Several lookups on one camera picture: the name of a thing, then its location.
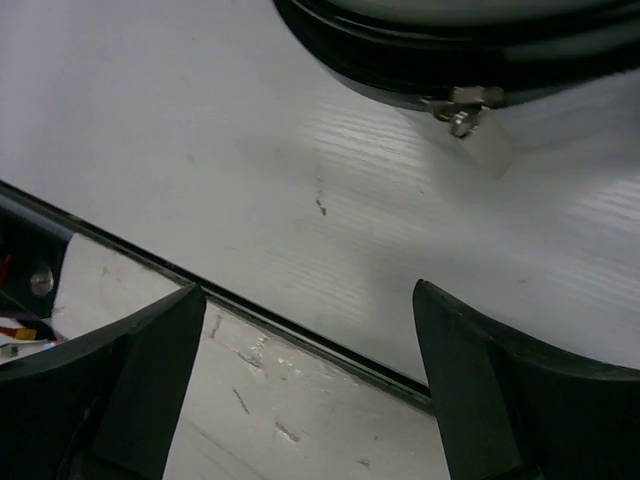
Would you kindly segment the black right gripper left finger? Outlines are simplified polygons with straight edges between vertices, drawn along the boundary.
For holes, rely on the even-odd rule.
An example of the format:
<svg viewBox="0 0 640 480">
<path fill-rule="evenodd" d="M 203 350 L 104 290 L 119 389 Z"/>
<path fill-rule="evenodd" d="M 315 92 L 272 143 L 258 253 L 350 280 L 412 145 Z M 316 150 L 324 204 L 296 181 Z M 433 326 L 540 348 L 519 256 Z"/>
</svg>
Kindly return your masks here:
<svg viewBox="0 0 640 480">
<path fill-rule="evenodd" d="M 3 364 L 2 478 L 162 478 L 205 310 L 187 286 Z"/>
</svg>

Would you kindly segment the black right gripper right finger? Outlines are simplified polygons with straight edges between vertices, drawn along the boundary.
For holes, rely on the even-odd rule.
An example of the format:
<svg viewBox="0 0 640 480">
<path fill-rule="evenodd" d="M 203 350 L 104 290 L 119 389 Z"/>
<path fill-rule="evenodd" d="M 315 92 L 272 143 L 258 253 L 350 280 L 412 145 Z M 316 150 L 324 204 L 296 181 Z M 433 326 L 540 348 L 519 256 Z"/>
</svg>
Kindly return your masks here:
<svg viewBox="0 0 640 480">
<path fill-rule="evenodd" d="M 451 478 L 638 478 L 638 370 L 549 345 L 424 280 L 412 301 Z"/>
</svg>

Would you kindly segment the black space-print kids suitcase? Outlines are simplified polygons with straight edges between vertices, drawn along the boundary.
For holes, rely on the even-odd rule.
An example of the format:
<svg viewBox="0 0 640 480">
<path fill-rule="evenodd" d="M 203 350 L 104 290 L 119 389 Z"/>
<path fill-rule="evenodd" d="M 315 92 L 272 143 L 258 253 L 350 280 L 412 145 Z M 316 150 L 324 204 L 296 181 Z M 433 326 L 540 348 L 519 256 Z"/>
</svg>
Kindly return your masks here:
<svg viewBox="0 0 640 480">
<path fill-rule="evenodd" d="M 275 9 L 337 81 L 431 115 L 498 177 L 516 152 L 497 111 L 639 66 L 635 1 L 278 1 Z"/>
</svg>

